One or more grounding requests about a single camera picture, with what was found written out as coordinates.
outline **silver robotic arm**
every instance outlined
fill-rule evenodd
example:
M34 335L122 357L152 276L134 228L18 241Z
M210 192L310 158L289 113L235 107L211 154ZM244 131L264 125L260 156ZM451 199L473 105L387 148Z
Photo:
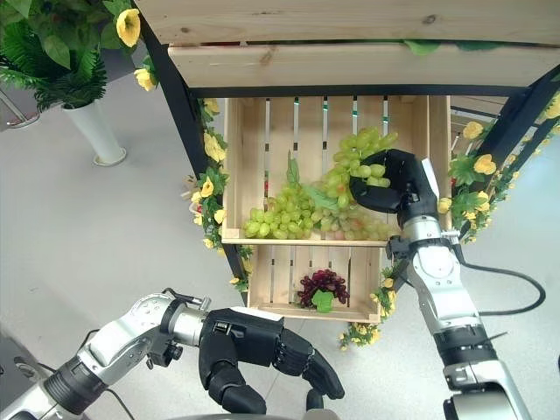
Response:
M460 279L452 253L458 232L442 232L438 222L438 189L430 162L386 150L365 165L383 164L390 188L351 179L358 203L396 213L403 236L388 242L389 258L405 259L424 321L436 341L449 389L458 391L444 402L448 420L525 420L530 414L506 365L498 359L478 311Z

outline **black cable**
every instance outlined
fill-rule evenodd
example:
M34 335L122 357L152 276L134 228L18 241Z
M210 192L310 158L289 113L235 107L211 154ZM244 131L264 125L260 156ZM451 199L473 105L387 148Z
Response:
M78 347L78 350L80 350L82 347L84 347L84 344L86 344L88 342L89 337L91 337L91 334L97 333L98 331L99 331L99 329L89 331L86 334L86 338L81 342L80 346Z
M498 274L505 274L507 276L519 277L520 279L525 280L526 282L533 285L533 287L535 287L535 289L537 289L539 292L539 297L537 298L537 300L528 306L519 309L510 309L508 311L480 311L479 312L480 316L515 315L518 313L529 312L542 305L544 300L546 299L545 289L533 277L523 273L519 273L517 271L513 271L511 269L496 269L494 267L485 267L483 265L470 264L465 261L465 256L463 255L463 249L461 248L460 244L453 245L453 250L455 251L455 256L457 257L461 265L464 265L469 269L488 271L490 273L498 273Z
M122 409L126 411L126 414L129 415L130 420L136 420L134 416L132 416L132 413L130 412L129 408L126 406L124 401L113 389L107 388L105 389L105 392L109 392L119 402L119 404L121 404Z

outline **purple grapes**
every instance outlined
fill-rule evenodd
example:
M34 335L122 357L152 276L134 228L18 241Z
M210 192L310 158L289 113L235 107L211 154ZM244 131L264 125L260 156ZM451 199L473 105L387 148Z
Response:
M347 287L344 285L346 280L329 269L320 269L313 273L311 278L305 276L299 282L304 286L304 289L299 291L297 295L301 299L301 305L304 308L315 307L312 303L312 298L317 290L331 291L334 297L342 304L345 304L350 298Z

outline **wooden crate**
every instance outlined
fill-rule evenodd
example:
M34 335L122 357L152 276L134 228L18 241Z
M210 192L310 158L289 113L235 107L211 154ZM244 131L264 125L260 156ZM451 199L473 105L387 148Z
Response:
M246 238L242 225L251 208L263 208L265 171L269 196L286 183L288 152L297 159L301 182L320 179L332 166L339 141L362 127L396 131L395 148L431 159L442 196L449 196L450 105L446 96L335 96L227 99L225 171L230 180L224 194L227 218L222 241L237 244L384 247L385 241L327 241L319 233L308 240ZM396 217L375 213L396 227Z
M383 254L380 248L259 245L253 255L248 307L292 318L378 324L380 307L369 294L380 286ZM303 289L299 281L325 268L346 279L348 302L333 300L332 311L328 313L299 307L297 292Z

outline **gray floor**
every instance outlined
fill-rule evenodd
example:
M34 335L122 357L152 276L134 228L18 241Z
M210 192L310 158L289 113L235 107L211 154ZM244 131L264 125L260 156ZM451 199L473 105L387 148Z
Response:
M190 165L161 90L146 94L132 76L112 82L103 100L127 159L113 168L92 164L93 152L59 108L39 122L0 134L0 314L3 328L44 363L58 366L84 333L120 316L144 294L171 286L209 295L213 308L239 305L224 258L208 251L179 198ZM465 247L476 263L531 273L549 293L529 314L487 318L495 341L535 419L558 418L560 286L557 220L560 139L524 168L511 200L492 226ZM466 271L480 309L525 305L535 293L509 278ZM443 418L450 394L415 293L399 293L396 314L375 346L342 353L344 323L289 320L340 375L346 397L327 402L342 418ZM114 388L138 420L220 411L199 384L197 351L169 368L140 366ZM266 396L269 413L303 413L306 383L274 369L243 366ZM109 396L88 414L124 419Z

